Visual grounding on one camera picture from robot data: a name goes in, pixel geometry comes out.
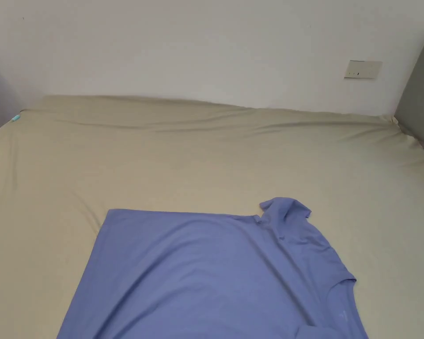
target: bed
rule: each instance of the bed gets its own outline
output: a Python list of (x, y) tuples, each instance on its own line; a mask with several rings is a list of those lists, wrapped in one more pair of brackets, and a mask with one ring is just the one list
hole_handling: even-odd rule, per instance
[(424, 338), (424, 149), (382, 117), (48, 96), (0, 129), (0, 338), (55, 338), (111, 208), (290, 196), (357, 277), (372, 338)]

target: light switch plate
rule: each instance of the light switch plate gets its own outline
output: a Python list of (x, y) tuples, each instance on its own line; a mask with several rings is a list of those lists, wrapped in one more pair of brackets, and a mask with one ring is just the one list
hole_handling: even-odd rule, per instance
[(382, 63), (381, 61), (350, 60), (344, 77), (347, 79), (376, 79)]

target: sheet wrinkle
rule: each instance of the sheet wrinkle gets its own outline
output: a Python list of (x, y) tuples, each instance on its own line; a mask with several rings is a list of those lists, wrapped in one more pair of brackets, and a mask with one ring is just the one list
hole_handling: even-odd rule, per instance
[(227, 115), (220, 115), (218, 117), (209, 117), (203, 119), (190, 119), (190, 120), (178, 120), (178, 121), (158, 121), (156, 123), (145, 124), (145, 126), (159, 126), (159, 125), (183, 125), (183, 124), (201, 124), (201, 123), (210, 123), (212, 121), (220, 121), (223, 119), (247, 116), (253, 114), (252, 112), (238, 112), (231, 113)]
[(80, 202), (80, 206), (77, 209), (80, 211), (80, 213), (83, 216), (85, 216), (88, 226), (91, 228), (93, 233), (97, 236), (102, 226), (102, 223), (99, 221), (99, 217), (96, 215), (93, 209), (86, 203), (86, 201), (82, 198), (80, 194), (78, 194), (77, 192), (72, 192), (72, 194)]
[(145, 130), (145, 129), (148, 129), (147, 127), (144, 127), (144, 126), (125, 126), (125, 125), (114, 125), (114, 124), (80, 123), (78, 121), (61, 120), (61, 119), (54, 119), (54, 121), (56, 121), (58, 123), (64, 123), (64, 124), (73, 124), (73, 125), (82, 125), (82, 126), (93, 126), (93, 127), (100, 127), (100, 128), (135, 129), (135, 130)]
[(272, 128), (290, 128), (290, 127), (330, 127), (330, 126), (389, 126), (384, 121), (380, 123), (368, 123), (365, 121), (298, 121), (296, 123), (280, 123), (256, 127), (255, 130), (272, 129)]
[(381, 132), (381, 131), (386, 131), (386, 126), (384, 126), (384, 127), (378, 127), (378, 128), (371, 128), (371, 129), (368, 129), (368, 130), (365, 130), (365, 131), (361, 131), (361, 132), (357, 132), (357, 133), (354, 133), (354, 134), (350, 134), (350, 135), (345, 136), (343, 138), (339, 138), (338, 139), (338, 142), (339, 143), (342, 143), (342, 142), (350, 141), (352, 139), (357, 139), (357, 138), (360, 138), (362, 136), (366, 136), (368, 134), (376, 133), (376, 132)]
[(208, 132), (208, 131), (224, 131), (224, 130), (238, 129), (242, 127), (244, 127), (244, 125), (163, 129), (163, 130), (155, 130), (154, 132), (155, 133)]

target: t-shirt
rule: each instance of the t-shirt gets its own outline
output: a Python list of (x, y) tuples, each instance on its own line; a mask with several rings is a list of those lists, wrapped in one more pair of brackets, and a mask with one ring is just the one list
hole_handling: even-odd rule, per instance
[(59, 339), (366, 338), (355, 278), (310, 210), (258, 215), (113, 209)]

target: beige bed sheet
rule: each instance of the beige bed sheet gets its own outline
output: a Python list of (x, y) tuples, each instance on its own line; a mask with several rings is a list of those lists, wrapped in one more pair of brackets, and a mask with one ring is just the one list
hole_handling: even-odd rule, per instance
[(379, 117), (46, 97), (0, 129), (0, 338), (55, 338), (107, 210), (298, 199), (370, 338), (424, 339), (424, 150)]

